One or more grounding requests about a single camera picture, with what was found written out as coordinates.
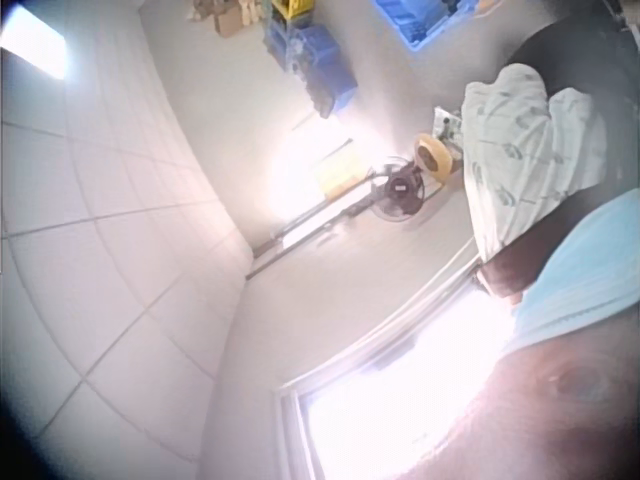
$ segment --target window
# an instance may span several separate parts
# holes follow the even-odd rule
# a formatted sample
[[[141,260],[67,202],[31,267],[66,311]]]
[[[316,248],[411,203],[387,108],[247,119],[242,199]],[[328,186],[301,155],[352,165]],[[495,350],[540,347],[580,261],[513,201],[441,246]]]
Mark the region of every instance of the window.
[[[7,16],[0,44],[49,75],[64,78],[64,37],[24,7],[14,7]]]
[[[501,305],[470,290],[395,360],[315,392],[303,407],[323,477],[381,480],[410,469],[482,388],[511,329]]]

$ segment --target cardboard box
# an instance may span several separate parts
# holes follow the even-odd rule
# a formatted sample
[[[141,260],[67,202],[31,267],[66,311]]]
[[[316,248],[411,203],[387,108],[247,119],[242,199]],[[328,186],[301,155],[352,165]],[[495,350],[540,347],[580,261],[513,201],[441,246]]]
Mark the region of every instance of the cardboard box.
[[[213,23],[216,32],[222,38],[229,38],[238,33],[242,25],[242,9],[237,2],[215,5],[213,9]]]

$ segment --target white shirt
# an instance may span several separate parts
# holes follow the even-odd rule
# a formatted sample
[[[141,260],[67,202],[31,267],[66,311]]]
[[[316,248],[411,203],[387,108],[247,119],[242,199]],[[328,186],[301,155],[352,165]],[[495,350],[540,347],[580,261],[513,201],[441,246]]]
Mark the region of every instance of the white shirt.
[[[483,261],[604,179],[605,124],[591,97],[572,88],[551,99],[531,67],[505,67],[495,83],[471,83],[462,106],[464,181]]]

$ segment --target window frame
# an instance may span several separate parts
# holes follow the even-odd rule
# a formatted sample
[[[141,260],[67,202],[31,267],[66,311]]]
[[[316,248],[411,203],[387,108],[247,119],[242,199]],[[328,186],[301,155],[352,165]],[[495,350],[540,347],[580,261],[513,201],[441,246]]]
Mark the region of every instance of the window frame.
[[[480,259],[471,238],[408,302],[380,326],[325,364],[274,392],[276,446],[282,480],[325,480],[309,428],[312,399],[402,349],[449,306],[474,290]]]

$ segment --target light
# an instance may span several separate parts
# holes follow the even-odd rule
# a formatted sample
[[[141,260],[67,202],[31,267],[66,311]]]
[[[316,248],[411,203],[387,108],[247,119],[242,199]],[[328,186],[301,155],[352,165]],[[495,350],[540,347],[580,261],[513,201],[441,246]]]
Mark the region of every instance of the light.
[[[313,166],[349,138],[337,118],[313,116],[286,138],[274,161],[270,206],[289,221],[325,199],[313,175]]]
[[[309,408],[325,478],[382,480],[410,470],[480,391],[512,328],[498,302],[471,292],[398,360],[325,392]]]
[[[337,217],[345,208],[350,207],[354,203],[359,202],[364,197],[371,193],[371,184],[364,183],[359,187],[354,188],[351,192],[347,193],[344,197],[336,200],[327,208],[321,210],[309,220],[304,222],[297,228],[294,228],[291,232],[286,234],[282,238],[282,248],[287,249],[292,245],[295,245],[307,235],[326,225],[328,222]]]
[[[9,13],[0,38],[0,46],[62,79],[66,69],[64,37],[24,7]]]

